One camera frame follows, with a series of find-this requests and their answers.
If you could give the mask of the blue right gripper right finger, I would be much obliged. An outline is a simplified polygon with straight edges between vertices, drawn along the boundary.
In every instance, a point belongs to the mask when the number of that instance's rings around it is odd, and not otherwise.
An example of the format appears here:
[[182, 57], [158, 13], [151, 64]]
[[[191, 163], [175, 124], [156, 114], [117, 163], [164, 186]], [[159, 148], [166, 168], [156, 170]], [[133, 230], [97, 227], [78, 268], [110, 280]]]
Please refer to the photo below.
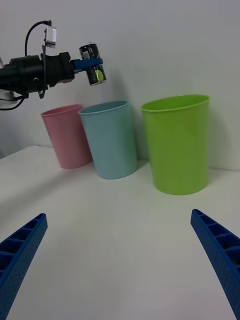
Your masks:
[[240, 238], [198, 209], [190, 224], [217, 275], [235, 318], [240, 319]]

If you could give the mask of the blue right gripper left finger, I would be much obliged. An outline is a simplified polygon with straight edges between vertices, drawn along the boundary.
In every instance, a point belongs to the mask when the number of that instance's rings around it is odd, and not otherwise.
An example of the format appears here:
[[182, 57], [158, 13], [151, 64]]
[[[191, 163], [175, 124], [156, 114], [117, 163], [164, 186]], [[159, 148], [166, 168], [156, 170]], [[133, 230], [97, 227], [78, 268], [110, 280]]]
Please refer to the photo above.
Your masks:
[[7, 318], [47, 228], [41, 213], [0, 243], [0, 319]]

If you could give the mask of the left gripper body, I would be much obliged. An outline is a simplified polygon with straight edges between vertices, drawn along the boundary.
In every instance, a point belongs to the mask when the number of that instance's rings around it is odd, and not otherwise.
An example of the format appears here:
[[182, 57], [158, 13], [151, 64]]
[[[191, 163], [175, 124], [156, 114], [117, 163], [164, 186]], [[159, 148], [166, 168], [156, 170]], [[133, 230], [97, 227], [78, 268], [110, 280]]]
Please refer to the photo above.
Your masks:
[[50, 88], [59, 83], [69, 83], [75, 78], [74, 67], [68, 52], [46, 56], [46, 80]]

